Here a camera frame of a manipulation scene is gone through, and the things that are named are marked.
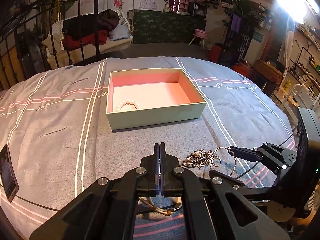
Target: dark floor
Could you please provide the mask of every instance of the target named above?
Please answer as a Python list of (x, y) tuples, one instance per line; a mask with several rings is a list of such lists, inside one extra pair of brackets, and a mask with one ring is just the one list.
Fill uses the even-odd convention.
[[(208, 51), (198, 45), (188, 45), (187, 43), (148, 43), (131, 44), (127, 49), (108, 52), (100, 55), (100, 59), (108, 57), (131, 58), (131, 57), (193, 57), (208, 60)], [(96, 57), (82, 61), (76, 65), (84, 66), (96, 62)]]

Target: box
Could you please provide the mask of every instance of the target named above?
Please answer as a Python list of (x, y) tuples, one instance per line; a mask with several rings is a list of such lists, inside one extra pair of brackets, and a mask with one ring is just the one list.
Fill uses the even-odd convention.
[[(123, 101), (136, 101), (139, 109)], [(107, 117), (112, 130), (199, 118), (206, 101), (180, 68), (110, 73)]]

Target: bracelet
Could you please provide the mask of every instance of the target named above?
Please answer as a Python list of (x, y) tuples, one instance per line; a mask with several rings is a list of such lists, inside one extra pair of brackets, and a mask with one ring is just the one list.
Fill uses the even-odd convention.
[(138, 105), (138, 103), (137, 103), (136, 101), (127, 100), (127, 101), (121, 102), (121, 103), (118, 105), (117, 111), (121, 111), (122, 108), (123, 108), (125, 105), (134, 106), (135, 109), (139, 109), (139, 105)]

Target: red blanket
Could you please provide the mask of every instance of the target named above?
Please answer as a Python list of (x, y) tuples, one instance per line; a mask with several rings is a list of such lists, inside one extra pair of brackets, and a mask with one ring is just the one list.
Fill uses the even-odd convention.
[[(106, 44), (107, 38), (108, 38), (108, 31), (106, 30), (98, 31), (99, 45)], [(88, 44), (95, 45), (94, 34), (90, 34), (86, 37), (83, 37), (81, 41), (82, 41), (83, 47)], [(68, 35), (64, 36), (64, 39), (62, 40), (62, 44), (63, 44), (63, 47), (65, 49), (68, 48), (69, 51), (79, 49), (81, 47), (80, 41), (74, 41), (72, 37)]]

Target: gray blanket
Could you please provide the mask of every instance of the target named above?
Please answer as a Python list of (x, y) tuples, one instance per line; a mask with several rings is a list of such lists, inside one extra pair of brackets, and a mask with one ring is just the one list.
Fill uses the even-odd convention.
[[(182, 68), (207, 101), (197, 120), (112, 132), (106, 117), (111, 71)], [(87, 66), (50, 70), (10, 88), (0, 101), (0, 147), (9, 145), (20, 190), (32, 202), (61, 209), (97, 178), (116, 179), (139, 166), (165, 142), (166, 152), (182, 163), (193, 151), (234, 145), (253, 148), (267, 141), (280, 144), (292, 133), (286, 115), (251, 81), (221, 65), (194, 58), (108, 58)], [(293, 138), (285, 147), (294, 149)], [(218, 152), (229, 174), (233, 157)], [(234, 177), (253, 164), (238, 160)], [(208, 178), (209, 168), (192, 169)], [(271, 186), (275, 175), (259, 164), (241, 179), (249, 187)], [(159, 206), (171, 199), (156, 198)], [(28, 239), (55, 214), (15, 198), (0, 205), (16, 230)], [(183, 239), (182, 211), (170, 217), (137, 216), (137, 239)]]

